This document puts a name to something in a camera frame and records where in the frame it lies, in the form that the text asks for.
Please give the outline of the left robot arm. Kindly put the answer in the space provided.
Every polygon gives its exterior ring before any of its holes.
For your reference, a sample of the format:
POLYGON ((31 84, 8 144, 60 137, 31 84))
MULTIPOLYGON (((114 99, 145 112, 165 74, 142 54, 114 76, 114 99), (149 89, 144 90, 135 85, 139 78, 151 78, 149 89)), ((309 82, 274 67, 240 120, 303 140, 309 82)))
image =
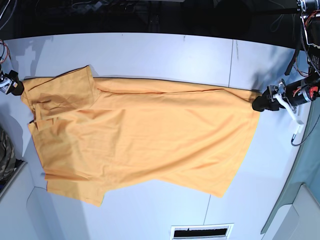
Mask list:
POLYGON ((302 79, 290 84, 281 79, 277 85, 269 85, 252 102, 252 108, 257 112, 287 109, 294 115, 298 106, 320 97, 320 2, 297 0, 295 8, 281 6, 260 14, 299 16, 299 28, 293 31, 293 35, 299 38, 295 41, 295 51, 284 74, 288 76, 295 68, 302 79))

